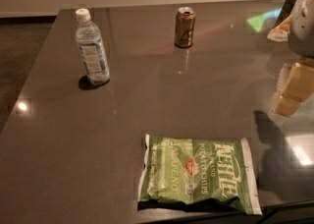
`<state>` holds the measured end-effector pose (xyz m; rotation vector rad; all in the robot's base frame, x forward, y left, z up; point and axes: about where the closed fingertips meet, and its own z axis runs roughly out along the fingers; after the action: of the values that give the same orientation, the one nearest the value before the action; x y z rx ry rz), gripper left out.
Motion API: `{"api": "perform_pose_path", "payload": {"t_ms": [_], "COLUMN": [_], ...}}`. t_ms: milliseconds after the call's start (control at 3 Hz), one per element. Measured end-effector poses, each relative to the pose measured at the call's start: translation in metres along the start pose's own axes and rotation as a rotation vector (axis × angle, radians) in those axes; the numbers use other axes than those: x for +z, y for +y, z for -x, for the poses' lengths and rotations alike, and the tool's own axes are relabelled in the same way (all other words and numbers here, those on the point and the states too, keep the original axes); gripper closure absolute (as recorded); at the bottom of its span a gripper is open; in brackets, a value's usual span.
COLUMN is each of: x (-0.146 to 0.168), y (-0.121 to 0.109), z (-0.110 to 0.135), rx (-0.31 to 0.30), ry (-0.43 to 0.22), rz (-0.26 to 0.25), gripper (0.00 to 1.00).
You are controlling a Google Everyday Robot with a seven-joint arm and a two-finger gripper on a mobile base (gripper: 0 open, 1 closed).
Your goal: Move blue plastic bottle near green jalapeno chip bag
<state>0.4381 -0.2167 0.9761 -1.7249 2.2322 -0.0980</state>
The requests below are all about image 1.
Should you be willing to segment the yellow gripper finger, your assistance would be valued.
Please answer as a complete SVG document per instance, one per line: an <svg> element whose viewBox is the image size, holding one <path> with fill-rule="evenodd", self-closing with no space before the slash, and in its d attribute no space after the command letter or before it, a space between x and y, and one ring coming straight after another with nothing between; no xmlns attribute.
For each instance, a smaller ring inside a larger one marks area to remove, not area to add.
<svg viewBox="0 0 314 224"><path fill-rule="evenodd" d="M288 16L278 26L270 30L270 32L267 35L267 38L275 42L288 41L291 20L292 16Z"/></svg>
<svg viewBox="0 0 314 224"><path fill-rule="evenodd" d="M284 63L273 98L272 111L289 117L314 93L314 60Z"/></svg>

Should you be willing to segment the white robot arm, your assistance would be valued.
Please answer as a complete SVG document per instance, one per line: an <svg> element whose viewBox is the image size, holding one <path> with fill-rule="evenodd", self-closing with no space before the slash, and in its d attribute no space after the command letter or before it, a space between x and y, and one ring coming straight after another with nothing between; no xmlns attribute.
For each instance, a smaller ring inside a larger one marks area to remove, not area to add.
<svg viewBox="0 0 314 224"><path fill-rule="evenodd" d="M314 93L314 0L285 0L269 40L301 56L280 70L272 111L289 117Z"/></svg>

